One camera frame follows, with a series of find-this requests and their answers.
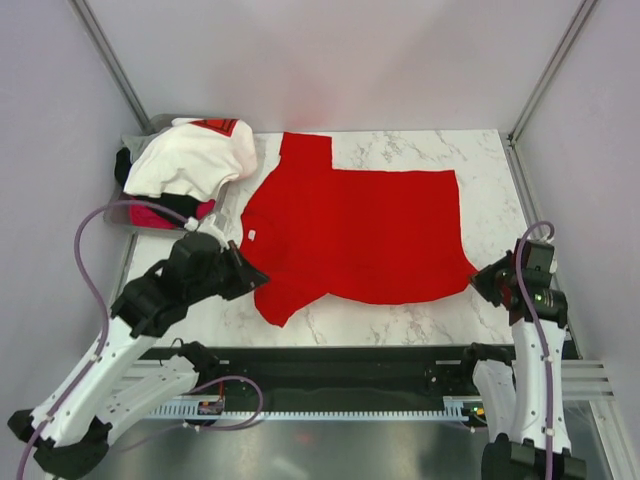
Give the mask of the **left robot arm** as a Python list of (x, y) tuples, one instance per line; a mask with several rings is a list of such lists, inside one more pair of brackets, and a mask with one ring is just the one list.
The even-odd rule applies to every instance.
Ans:
[(9, 429), (26, 444), (26, 459), (46, 473), (80, 479), (135, 423), (182, 394), (208, 393), (223, 382), (219, 360), (197, 341), (182, 344), (157, 370), (119, 393), (114, 386), (191, 306), (219, 296), (234, 300), (269, 278), (234, 242), (188, 233), (168, 258), (128, 282), (94, 346), (58, 389), (34, 409), (18, 410)]

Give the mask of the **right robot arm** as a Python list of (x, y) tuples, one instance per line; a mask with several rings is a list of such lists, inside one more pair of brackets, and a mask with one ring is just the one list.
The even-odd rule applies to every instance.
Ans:
[(489, 441), (484, 479), (584, 479), (572, 453), (563, 410), (561, 358), (568, 304), (553, 290), (548, 252), (507, 252), (471, 278), (474, 289), (509, 314), (515, 352), (474, 343), (464, 352), (458, 381), (481, 396)]

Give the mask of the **clear plastic bin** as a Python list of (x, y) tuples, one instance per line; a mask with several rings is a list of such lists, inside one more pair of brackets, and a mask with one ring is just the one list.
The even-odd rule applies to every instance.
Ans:
[[(158, 114), (151, 118), (149, 129), (151, 133), (159, 132), (160, 130), (172, 125), (172, 121), (177, 118), (187, 118), (190, 114)], [(215, 225), (221, 230), (226, 230), (227, 225), (230, 223), (230, 215), (223, 212), (224, 204), (229, 193), (229, 187), (231, 183), (226, 183), (220, 188), (219, 194), (216, 198), (216, 204), (211, 214), (215, 216)], [(130, 221), (128, 210), (124, 206), (111, 208), (109, 211), (103, 213), (103, 219), (106, 224), (114, 227), (118, 227), (121, 230), (130, 234), (150, 235), (166, 238), (178, 238), (183, 231), (179, 229), (165, 230), (155, 228), (142, 228), (133, 225)]]

